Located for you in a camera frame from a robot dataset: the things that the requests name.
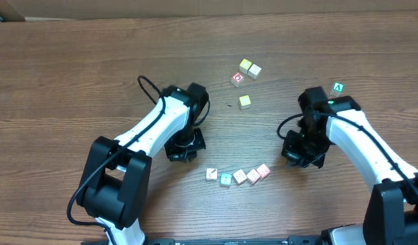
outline black mount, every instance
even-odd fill
[[[360,106],[350,96],[329,100],[322,87],[306,89],[298,97],[298,103],[306,114],[360,110]],[[298,122],[301,128],[299,133],[288,131],[282,149],[282,156],[288,159],[288,165],[308,167],[313,164],[318,168],[323,167],[325,153],[331,144],[325,134],[326,123],[326,116],[307,115]]]
[[[117,141],[98,137],[89,151],[79,186],[120,147]],[[117,229],[122,229],[130,227],[142,211],[152,158],[143,151],[125,150],[106,167],[113,170],[118,165],[127,168],[123,181],[105,174],[106,169],[103,168],[79,193],[76,203],[84,207],[89,216],[105,218],[113,222]]]
[[[170,161],[183,161],[185,163],[192,161],[197,157],[198,150],[206,149],[202,131],[198,128],[194,129],[194,125],[209,100],[209,94],[205,87],[192,83],[187,90],[170,86],[162,90],[162,95],[181,100],[191,109],[185,127],[165,143],[167,157]]]
[[[418,188],[418,174],[411,180]],[[404,212],[404,199],[416,204]],[[418,205],[415,196],[403,182],[384,181],[375,184],[364,220],[367,244],[418,244]]]

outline green block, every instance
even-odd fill
[[[345,85],[339,83],[339,82],[335,82],[333,84],[333,90],[339,93],[342,93],[344,91]]]
[[[231,184],[231,174],[221,174],[220,185],[230,186],[230,184]]]

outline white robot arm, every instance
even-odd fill
[[[206,117],[195,123],[206,104],[209,112],[206,89],[192,83],[187,90],[170,86],[157,91],[161,98],[155,108],[134,128],[114,140],[99,137],[94,141],[80,188],[69,203],[69,220],[77,225],[93,225],[72,219],[71,204],[75,199],[96,218],[98,223],[94,225],[106,229],[110,245],[144,243],[138,217],[147,194],[152,158],[160,149],[165,147],[171,161],[186,162],[206,148],[200,129],[194,128]],[[123,180],[107,175],[105,168],[125,172]]]
[[[418,244],[418,170],[402,160],[378,135],[351,97],[329,100],[321,87],[300,95],[303,111],[283,121],[282,155],[291,165],[322,167],[331,144],[337,145],[367,184],[371,198],[364,223],[327,229],[317,236],[329,245]],[[280,128],[303,117],[299,133]],[[404,212],[404,202],[415,205]]]
[[[337,112],[336,114],[363,126],[364,129],[370,132],[380,142],[381,146],[408,178],[415,177],[415,173],[418,173],[418,170],[401,159],[386,144],[371,127],[363,111],[351,109]],[[370,191],[372,191],[375,184],[382,183],[384,179],[389,179],[394,182],[403,180],[401,175],[391,167],[374,142],[364,132],[359,131],[353,125],[340,119],[329,117],[327,119],[326,135],[331,142],[335,143],[348,156],[365,180]]]

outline small cube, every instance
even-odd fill
[[[234,178],[238,185],[244,183],[245,180],[247,180],[247,176],[245,176],[245,173],[242,171],[242,169],[239,169],[236,173],[234,173]]]
[[[218,170],[217,169],[206,169],[206,180],[217,180]]]
[[[261,180],[266,178],[266,176],[268,176],[268,174],[271,172],[270,168],[268,168],[265,164],[262,164],[260,167],[258,167],[256,171],[261,176]]]
[[[250,173],[247,174],[247,180],[250,182],[250,184],[255,184],[261,176],[256,171],[256,169],[252,169]]]
[[[245,77],[243,75],[241,75],[241,73],[236,72],[232,77],[231,77],[231,83],[233,85],[235,85],[236,88],[238,88],[244,81]]]
[[[257,65],[253,64],[248,71],[248,75],[254,79],[257,79],[257,76],[261,73],[262,68],[258,67]]]
[[[220,185],[229,187],[231,184],[231,174],[221,174]]]
[[[331,91],[329,95],[334,96],[334,97],[339,97],[342,93],[338,92],[338,91]]]
[[[248,59],[243,59],[241,64],[239,64],[239,70],[244,73],[247,74],[248,69],[250,69],[251,66],[251,61],[249,61]]]
[[[247,109],[251,107],[251,100],[248,95],[239,97],[239,105],[241,107],[241,110]]]

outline wooden table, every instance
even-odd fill
[[[235,88],[243,58],[263,71]],[[418,168],[418,12],[1,23],[0,244],[105,237],[72,225],[65,209],[93,140],[152,109],[140,74],[160,88],[200,83],[212,103],[196,161],[170,163],[163,150],[154,159],[140,217],[149,237],[283,238],[361,223],[370,194],[337,147],[322,169],[288,169],[280,155],[276,128],[300,112],[305,88],[346,84]],[[238,107],[243,95],[247,110]],[[207,167],[247,172],[262,163],[272,173],[255,186],[205,181]],[[93,220],[80,207],[74,216]]]

